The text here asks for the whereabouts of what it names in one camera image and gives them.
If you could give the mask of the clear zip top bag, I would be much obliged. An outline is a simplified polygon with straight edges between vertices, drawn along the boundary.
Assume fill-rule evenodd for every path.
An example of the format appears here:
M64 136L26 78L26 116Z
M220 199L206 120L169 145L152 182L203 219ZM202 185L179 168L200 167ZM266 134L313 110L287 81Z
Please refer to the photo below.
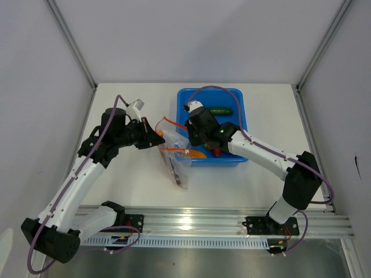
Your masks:
M155 125L155 132L165 140L158 149L170 180L175 186L187 190L188 170L192 160L186 127L164 116Z

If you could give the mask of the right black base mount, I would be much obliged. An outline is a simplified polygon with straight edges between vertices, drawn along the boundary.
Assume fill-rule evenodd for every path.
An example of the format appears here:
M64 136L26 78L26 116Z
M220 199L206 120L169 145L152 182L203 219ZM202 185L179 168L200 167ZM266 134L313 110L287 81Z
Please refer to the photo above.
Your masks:
M295 217L289 217L284 224L279 224L268 216L247 216L242 225L248 235L298 236L300 234Z

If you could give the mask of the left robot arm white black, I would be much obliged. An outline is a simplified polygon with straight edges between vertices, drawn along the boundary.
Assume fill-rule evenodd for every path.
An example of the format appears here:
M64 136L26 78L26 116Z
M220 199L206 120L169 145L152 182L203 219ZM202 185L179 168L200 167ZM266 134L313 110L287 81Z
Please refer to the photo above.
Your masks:
M89 237L104 230L124 229L125 208L112 201L102 203L78 225L72 221L86 194L118 156L120 148L147 149L164 143L147 118L134 115L133 109L106 109L100 125L82 143L75 164L55 197L39 216L23 221L21 230L30 250L67 263Z

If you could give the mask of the aluminium frame post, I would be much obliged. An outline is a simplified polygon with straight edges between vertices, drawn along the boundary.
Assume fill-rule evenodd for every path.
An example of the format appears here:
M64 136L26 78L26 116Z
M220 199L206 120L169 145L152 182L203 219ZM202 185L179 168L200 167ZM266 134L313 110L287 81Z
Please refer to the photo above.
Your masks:
M319 45L317 46L314 54L312 55L308 65L306 66L303 74L301 75L298 84L296 85L296 90L300 93L314 70L318 66L322 56L327 51L327 48L331 44L334 36L339 30L342 22L350 11L352 5L354 4L353 0L344 0L341 2L340 7L338 8L334 18L331 20L328 28L326 29L322 39L320 40Z
M48 8L50 14L52 15L57 27L60 30L62 37L64 38L76 64L78 65L80 71L85 77L89 87L94 92L97 88L97 83L94 81L94 78L91 74L90 69L75 41L75 38L55 0L45 0L46 7Z

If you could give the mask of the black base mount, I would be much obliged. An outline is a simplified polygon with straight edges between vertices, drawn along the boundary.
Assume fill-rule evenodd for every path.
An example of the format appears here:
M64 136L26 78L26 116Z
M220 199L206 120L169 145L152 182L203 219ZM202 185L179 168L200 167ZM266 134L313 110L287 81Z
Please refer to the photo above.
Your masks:
M124 206L112 201L106 201L101 205L113 209L117 214L113 225L109 226L107 229L103 229L103 231L129 232L131 235L133 233L142 233L144 226L144 215L128 214Z
M295 217L289 217L284 224L279 224L268 216L247 216L242 225L248 235L298 236L300 234Z

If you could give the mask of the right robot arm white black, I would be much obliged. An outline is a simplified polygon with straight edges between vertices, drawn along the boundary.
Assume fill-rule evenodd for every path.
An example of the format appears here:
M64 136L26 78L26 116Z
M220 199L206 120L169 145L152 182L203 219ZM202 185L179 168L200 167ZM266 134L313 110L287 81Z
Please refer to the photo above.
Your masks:
M247 158L284 182L282 196L264 220L266 230L279 233L294 213L308 207L322 183L311 153L288 153L253 138L231 122L220 124L199 101L189 102L185 110L188 112L185 126L193 147L207 144L214 150Z

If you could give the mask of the orange mango slice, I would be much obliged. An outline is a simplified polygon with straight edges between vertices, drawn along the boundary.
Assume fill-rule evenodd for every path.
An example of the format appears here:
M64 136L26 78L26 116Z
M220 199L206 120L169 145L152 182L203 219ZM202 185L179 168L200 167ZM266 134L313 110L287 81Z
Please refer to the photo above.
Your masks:
M205 158L207 158L205 153L203 153L201 151L197 151L196 149L186 149L184 151L184 153L192 159L205 159Z

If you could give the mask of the aluminium mounting rail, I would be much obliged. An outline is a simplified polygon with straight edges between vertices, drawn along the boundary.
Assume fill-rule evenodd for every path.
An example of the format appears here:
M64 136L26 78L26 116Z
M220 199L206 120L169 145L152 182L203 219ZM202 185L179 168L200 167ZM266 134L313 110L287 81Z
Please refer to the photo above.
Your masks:
M264 216L265 208L127 207L144 215L143 234L149 236L238 237L247 235L242 221ZM350 218L323 210L308 210L307 239L353 239Z

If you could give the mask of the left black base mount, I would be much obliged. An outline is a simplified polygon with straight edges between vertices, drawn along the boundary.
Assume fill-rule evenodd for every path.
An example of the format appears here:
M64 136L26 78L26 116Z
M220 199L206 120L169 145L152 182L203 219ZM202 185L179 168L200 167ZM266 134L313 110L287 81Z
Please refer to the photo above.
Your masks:
M103 231L129 232L131 235L133 233L142 233L144 226L144 215L128 214L124 206L112 201L106 201L101 205L113 209L117 214L113 225L109 226L107 229L103 229Z

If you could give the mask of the red lychee bunch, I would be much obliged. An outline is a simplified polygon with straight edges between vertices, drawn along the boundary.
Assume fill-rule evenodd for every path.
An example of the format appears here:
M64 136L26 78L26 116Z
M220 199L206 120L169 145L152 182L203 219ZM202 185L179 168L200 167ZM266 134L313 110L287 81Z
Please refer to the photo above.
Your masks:
M213 154L214 157L218 158L221 156L221 154L223 153L223 151L221 149L215 149L213 148L211 145L209 144L204 144L203 145L206 149L209 150L210 153Z

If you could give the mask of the blue plastic bin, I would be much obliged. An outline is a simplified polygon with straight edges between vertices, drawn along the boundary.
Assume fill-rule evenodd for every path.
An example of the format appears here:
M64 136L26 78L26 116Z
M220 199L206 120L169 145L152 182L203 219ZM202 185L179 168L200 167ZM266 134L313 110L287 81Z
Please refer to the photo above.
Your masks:
M218 115L216 119L220 124L231 122L242 125L244 130L248 129L246 123L245 109L243 104L243 94L236 88L221 90L217 88L206 88L195 94L196 88L183 88L177 93L176 122L183 125L188 119L188 112L183 106L190 100L199 101L204 107L223 107L230 109L232 115ZM247 158L222 152L220 156L215 156L213 151L203 145L193 147L195 151L202 152L205 158L192 158L192 167L236 167L240 163L247 162Z

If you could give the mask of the right aluminium frame post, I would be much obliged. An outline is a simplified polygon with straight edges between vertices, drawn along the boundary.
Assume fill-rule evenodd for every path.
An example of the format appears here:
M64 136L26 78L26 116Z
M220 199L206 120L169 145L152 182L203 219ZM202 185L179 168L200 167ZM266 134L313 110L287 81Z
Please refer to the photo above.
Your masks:
M352 5L354 4L353 0L344 0L341 2L340 7L338 8L334 18L331 20L328 28L326 29L322 39L320 40L319 45L317 46L314 54L312 55L308 65L306 66L303 74L301 75L298 84L296 85L296 90L300 93L314 70L318 66L322 56L327 51L327 48L331 44L334 36L339 30L342 22L350 11Z

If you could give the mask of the left aluminium frame post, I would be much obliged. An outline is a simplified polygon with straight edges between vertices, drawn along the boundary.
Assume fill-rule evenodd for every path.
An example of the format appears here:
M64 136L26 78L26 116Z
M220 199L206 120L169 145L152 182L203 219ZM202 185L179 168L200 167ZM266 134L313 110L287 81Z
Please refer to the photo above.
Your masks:
M50 14L52 15L57 27L60 30L62 37L64 38L76 64L78 65L80 71L85 77L89 87L94 92L97 88L97 83L94 81L94 78L91 74L90 69L75 41L75 38L55 0L45 0L46 7L48 8Z

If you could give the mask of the green cucumber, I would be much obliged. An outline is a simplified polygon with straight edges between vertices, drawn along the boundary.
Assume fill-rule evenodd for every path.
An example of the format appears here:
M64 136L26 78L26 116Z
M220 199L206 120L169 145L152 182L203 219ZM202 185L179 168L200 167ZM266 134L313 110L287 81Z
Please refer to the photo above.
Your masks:
M227 107L209 107L208 110L213 116L232 116L234 111Z

